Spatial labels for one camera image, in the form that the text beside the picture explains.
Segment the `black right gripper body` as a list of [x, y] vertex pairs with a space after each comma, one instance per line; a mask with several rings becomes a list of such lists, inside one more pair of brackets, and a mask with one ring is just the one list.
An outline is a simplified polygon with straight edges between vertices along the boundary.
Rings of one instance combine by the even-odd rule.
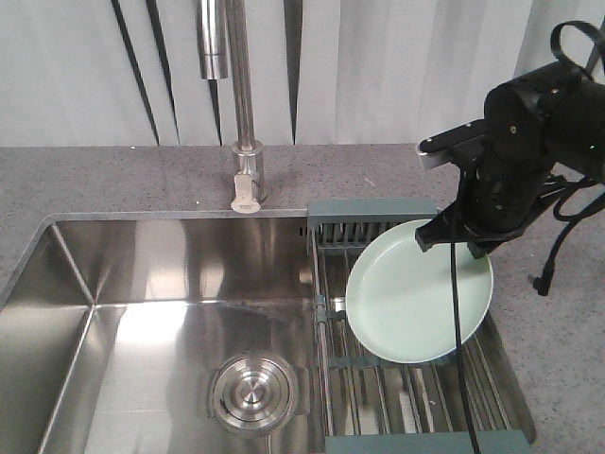
[[553, 159], [538, 153], [513, 154], [490, 141], [462, 171], [456, 200], [440, 218], [455, 242], [502, 244], [522, 235], [553, 203], [548, 192]]

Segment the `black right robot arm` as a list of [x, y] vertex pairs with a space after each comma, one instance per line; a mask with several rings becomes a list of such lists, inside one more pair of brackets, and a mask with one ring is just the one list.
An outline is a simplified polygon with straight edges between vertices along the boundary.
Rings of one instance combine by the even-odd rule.
[[604, 87], [554, 62], [490, 90], [482, 118], [424, 139], [426, 168], [460, 171], [455, 200], [416, 231], [426, 252], [467, 243], [474, 256], [521, 236], [563, 182], [554, 165], [604, 181]]

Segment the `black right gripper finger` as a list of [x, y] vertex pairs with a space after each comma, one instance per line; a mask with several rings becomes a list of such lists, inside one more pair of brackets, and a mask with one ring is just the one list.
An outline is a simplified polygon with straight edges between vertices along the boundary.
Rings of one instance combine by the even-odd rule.
[[421, 251], [428, 252], [439, 244], [466, 243], [468, 236], [454, 212], [440, 212], [416, 229], [415, 239]]
[[479, 259], [494, 250], [493, 242], [468, 242], [467, 248], [474, 259]]

